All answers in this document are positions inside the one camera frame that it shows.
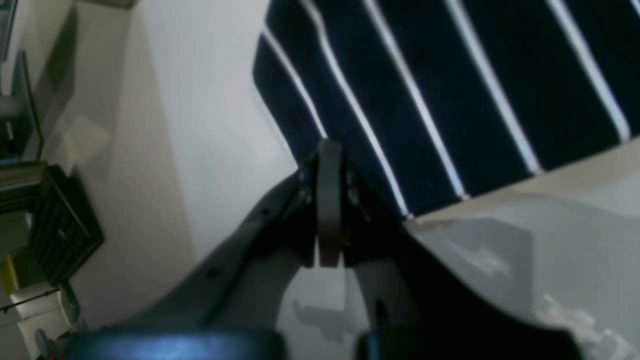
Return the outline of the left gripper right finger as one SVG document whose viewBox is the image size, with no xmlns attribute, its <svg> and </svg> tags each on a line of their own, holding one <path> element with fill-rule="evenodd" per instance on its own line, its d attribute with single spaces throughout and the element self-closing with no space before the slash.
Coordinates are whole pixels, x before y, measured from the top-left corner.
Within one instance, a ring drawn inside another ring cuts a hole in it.
<svg viewBox="0 0 640 360">
<path fill-rule="evenodd" d="M 327 265 L 343 255 L 372 329 L 358 360 L 580 360 L 568 331 L 533 325 L 467 287 L 418 242 L 327 142 Z"/>
</svg>

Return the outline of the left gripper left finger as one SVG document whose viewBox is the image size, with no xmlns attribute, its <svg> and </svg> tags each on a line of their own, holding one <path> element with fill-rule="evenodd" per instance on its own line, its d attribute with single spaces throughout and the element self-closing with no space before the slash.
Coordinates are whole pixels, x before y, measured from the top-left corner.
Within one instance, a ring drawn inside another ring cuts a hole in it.
<svg viewBox="0 0 640 360">
<path fill-rule="evenodd" d="M 286 360 L 276 323 L 282 297 L 314 263 L 320 179 L 332 173 L 321 140 L 295 173 L 270 189 L 238 228 L 167 296 L 138 315 L 85 332 L 66 360 Z"/>
</svg>

